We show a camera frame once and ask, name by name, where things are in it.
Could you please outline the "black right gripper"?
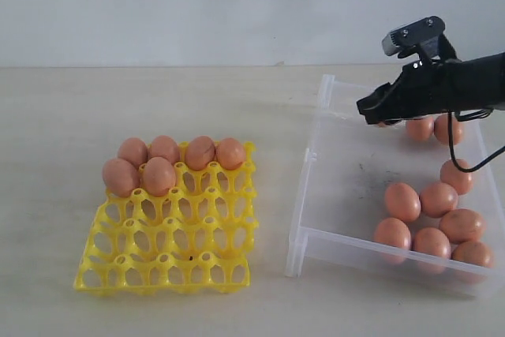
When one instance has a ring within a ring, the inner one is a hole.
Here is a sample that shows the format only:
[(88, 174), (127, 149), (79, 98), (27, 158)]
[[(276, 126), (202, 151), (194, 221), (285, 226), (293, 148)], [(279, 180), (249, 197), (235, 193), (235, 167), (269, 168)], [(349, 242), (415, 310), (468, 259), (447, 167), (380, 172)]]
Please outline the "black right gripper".
[(395, 125), (403, 118), (462, 112), (466, 109), (459, 83), (463, 68), (464, 63), (454, 59), (405, 65), (393, 84), (382, 84), (359, 99), (358, 112), (369, 125)]

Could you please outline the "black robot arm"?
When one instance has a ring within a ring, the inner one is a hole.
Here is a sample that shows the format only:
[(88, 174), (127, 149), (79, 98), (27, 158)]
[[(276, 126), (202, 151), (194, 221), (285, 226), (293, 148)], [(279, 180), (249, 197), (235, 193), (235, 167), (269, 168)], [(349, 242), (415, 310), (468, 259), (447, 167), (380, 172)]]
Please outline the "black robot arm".
[(470, 61), (415, 61), (357, 101), (369, 125), (445, 112), (504, 108), (504, 54)]

